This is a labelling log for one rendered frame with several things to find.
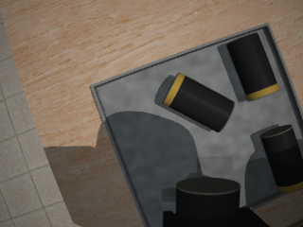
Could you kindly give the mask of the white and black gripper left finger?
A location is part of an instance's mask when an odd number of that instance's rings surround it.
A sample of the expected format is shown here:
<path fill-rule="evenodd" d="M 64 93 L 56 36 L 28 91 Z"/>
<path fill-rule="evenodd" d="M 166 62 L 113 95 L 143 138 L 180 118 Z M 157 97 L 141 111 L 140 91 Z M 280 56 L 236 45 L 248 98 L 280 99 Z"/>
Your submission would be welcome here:
<path fill-rule="evenodd" d="M 163 227 L 180 227 L 176 214 L 172 211 L 163 211 Z"/>

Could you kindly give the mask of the black battery with gold end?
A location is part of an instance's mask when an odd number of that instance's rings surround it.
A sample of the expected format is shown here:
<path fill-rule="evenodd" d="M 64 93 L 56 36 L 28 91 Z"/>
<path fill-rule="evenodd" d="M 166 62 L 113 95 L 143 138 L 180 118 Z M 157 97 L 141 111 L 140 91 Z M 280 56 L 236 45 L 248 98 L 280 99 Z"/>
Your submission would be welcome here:
<path fill-rule="evenodd" d="M 303 188 L 303 159 L 292 125 L 280 126 L 261 136 L 277 191 L 291 193 Z"/>
<path fill-rule="evenodd" d="M 235 102 L 181 73 L 177 73 L 162 104 L 220 132 L 234 112 Z"/>
<path fill-rule="evenodd" d="M 181 227 L 239 227 L 241 185 L 222 178 L 191 178 L 176 184 Z"/>
<path fill-rule="evenodd" d="M 257 32 L 243 35 L 226 46 L 248 101 L 279 91 L 276 77 Z"/>

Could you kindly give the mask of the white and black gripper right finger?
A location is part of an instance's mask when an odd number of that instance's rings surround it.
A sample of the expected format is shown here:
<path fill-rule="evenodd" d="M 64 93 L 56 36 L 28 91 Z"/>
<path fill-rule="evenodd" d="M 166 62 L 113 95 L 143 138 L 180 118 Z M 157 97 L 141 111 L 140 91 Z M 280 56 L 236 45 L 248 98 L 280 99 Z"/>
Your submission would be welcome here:
<path fill-rule="evenodd" d="M 249 207 L 240 208 L 239 227 L 270 227 Z"/>

